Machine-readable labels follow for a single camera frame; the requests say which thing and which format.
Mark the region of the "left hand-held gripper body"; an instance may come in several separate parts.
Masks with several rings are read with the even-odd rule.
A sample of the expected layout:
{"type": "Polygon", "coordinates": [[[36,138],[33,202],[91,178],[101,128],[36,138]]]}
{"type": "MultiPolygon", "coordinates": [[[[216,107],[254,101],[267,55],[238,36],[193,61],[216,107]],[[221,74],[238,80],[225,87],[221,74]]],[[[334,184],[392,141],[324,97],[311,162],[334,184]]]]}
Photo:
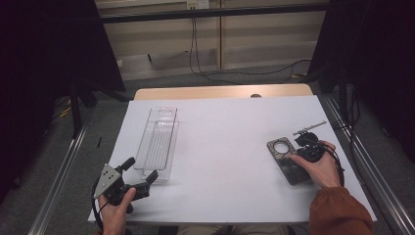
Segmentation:
{"type": "Polygon", "coordinates": [[[118,206],[130,188],[136,190],[132,201],[149,197],[151,184],[146,182],[146,178],[138,184],[126,184],[122,178],[125,171],[121,168],[121,165],[113,168],[109,164],[105,164],[98,181],[93,186],[92,198],[97,200],[100,196],[104,195],[108,200],[106,204],[118,206]]]}

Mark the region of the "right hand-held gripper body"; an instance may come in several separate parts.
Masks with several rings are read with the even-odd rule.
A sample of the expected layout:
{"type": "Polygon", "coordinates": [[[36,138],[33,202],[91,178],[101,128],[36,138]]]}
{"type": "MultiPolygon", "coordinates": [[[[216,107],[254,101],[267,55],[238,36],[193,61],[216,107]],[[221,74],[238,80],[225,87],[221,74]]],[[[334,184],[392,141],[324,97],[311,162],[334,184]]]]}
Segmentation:
{"type": "Polygon", "coordinates": [[[298,136],[295,141],[300,146],[300,148],[297,149],[297,154],[308,162],[318,162],[326,152],[325,146],[319,142],[318,137],[314,133],[310,132],[310,129],[325,123],[326,121],[323,120],[320,123],[313,124],[309,127],[304,127],[303,129],[294,132],[294,135],[298,136]]]}

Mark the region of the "grey metal phone case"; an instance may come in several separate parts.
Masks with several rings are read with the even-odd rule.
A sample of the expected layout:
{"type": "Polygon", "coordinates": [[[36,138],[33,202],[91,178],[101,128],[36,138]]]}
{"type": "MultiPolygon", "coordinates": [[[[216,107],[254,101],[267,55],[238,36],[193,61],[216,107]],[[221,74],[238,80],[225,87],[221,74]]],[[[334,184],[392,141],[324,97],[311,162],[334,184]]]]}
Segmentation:
{"type": "Polygon", "coordinates": [[[287,137],[269,141],[266,146],[290,185],[298,185],[311,179],[307,171],[291,159],[291,155],[297,151],[287,137]]]}

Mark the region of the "clear plastic packaging box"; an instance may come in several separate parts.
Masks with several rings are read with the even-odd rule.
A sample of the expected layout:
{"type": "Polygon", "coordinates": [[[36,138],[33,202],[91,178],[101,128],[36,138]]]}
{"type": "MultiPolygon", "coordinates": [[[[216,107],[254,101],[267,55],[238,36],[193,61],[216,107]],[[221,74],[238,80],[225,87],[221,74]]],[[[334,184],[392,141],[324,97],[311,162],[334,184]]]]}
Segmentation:
{"type": "Polygon", "coordinates": [[[179,122],[175,107],[150,109],[134,168],[142,179],[155,170],[158,181],[170,177],[179,122]]]}

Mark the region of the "person's right hand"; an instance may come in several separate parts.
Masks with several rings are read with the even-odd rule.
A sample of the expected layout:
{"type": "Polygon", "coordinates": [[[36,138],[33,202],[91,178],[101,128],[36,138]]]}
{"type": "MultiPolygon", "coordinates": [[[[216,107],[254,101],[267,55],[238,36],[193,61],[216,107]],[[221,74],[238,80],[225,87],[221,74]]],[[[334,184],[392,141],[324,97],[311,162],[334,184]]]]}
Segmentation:
{"type": "Polygon", "coordinates": [[[322,158],[316,162],[311,163],[298,155],[291,155],[291,160],[297,165],[304,168],[315,184],[321,188],[341,187],[341,178],[336,166],[335,160],[331,154],[336,150],[336,147],[327,141],[320,140],[320,143],[329,148],[322,158]]]}

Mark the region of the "person's left hand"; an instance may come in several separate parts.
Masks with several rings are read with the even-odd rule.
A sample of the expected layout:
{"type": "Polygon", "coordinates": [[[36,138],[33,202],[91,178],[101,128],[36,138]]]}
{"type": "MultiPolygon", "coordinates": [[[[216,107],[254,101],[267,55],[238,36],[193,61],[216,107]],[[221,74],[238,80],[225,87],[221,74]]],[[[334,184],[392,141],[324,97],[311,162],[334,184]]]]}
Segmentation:
{"type": "Polygon", "coordinates": [[[130,188],[124,195],[123,200],[118,206],[106,205],[107,198],[102,195],[98,198],[103,221],[103,235],[124,235],[126,224],[126,211],[132,202],[136,190],[130,188]]]}

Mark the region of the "black metal stand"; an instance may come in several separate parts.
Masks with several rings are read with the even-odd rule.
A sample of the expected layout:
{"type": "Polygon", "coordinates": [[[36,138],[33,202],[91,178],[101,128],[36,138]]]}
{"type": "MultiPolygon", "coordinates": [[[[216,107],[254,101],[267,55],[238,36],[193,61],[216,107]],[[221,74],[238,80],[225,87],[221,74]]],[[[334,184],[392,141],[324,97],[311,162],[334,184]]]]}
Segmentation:
{"type": "Polygon", "coordinates": [[[87,108],[94,108],[97,100],[93,94],[93,83],[88,80],[75,79],[69,87],[69,99],[73,121],[73,135],[75,139],[82,128],[82,119],[79,102],[87,108]]]}

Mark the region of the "white table sheet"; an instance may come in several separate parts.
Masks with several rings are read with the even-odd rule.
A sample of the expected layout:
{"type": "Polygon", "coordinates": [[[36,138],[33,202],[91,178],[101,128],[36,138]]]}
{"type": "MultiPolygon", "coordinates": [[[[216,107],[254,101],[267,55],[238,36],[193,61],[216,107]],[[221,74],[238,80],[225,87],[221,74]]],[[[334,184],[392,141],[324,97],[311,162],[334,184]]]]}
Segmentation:
{"type": "Polygon", "coordinates": [[[152,185],[127,218],[136,224],[302,223],[316,186],[290,185],[269,141],[308,127],[338,141],[315,96],[147,100],[129,104],[110,164],[137,154],[149,112],[177,111],[178,135],[168,180],[152,185]]]}

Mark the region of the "black curtain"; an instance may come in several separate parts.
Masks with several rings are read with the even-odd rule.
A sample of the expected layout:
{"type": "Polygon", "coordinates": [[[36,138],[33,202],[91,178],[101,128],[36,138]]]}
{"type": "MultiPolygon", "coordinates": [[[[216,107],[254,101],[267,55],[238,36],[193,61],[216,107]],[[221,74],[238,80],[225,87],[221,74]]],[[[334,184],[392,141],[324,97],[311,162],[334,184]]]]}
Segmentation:
{"type": "Polygon", "coordinates": [[[341,77],[415,164],[415,0],[328,0],[308,73],[324,92],[341,77]]]}
{"type": "Polygon", "coordinates": [[[95,0],[0,0],[0,204],[32,161],[57,99],[122,91],[95,0]]]}

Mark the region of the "black horizontal bar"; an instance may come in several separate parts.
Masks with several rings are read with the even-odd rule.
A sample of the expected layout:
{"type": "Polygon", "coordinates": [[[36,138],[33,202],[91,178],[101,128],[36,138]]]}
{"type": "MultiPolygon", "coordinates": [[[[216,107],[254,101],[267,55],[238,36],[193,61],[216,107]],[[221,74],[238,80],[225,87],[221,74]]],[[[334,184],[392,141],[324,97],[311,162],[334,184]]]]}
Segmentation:
{"type": "Polygon", "coordinates": [[[135,22],[169,21],[199,18],[233,17],[249,15],[268,15],[327,11],[330,3],[279,5],[246,8],[222,8],[207,10],[183,10],[146,14],[103,15],[98,19],[102,24],[121,24],[135,22]]]}

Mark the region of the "metal floor rail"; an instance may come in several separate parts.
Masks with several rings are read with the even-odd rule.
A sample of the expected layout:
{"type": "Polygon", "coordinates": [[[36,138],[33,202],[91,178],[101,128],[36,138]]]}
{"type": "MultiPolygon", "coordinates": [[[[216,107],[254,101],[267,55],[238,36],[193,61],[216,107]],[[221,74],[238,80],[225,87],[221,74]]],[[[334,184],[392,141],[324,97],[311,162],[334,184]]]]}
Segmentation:
{"type": "Polygon", "coordinates": [[[362,176],[362,172],[365,172],[401,234],[415,235],[415,221],[377,168],[353,127],[341,116],[340,106],[333,97],[324,97],[323,100],[335,119],[334,129],[340,130],[348,141],[350,156],[359,174],[358,179],[366,185],[362,176]]]}
{"type": "Polygon", "coordinates": [[[49,190],[48,195],[44,203],[42,204],[35,220],[33,221],[27,235],[45,234],[49,221],[56,208],[56,205],[59,199],[61,198],[61,193],[67,182],[71,166],[73,165],[73,162],[84,139],[86,129],[86,125],[82,126],[75,135],[75,137],[71,140],[69,149],[66,152],[64,160],[59,168],[57,176],[54,179],[52,187],[49,190]]]}

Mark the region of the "wall power socket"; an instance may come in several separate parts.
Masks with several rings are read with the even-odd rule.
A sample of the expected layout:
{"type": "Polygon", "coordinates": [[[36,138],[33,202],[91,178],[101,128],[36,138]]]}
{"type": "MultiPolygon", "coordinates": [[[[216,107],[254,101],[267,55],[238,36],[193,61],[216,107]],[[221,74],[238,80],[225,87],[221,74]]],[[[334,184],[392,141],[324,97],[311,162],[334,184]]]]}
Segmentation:
{"type": "Polygon", "coordinates": [[[188,10],[203,10],[209,9],[209,0],[187,0],[188,10]]]}

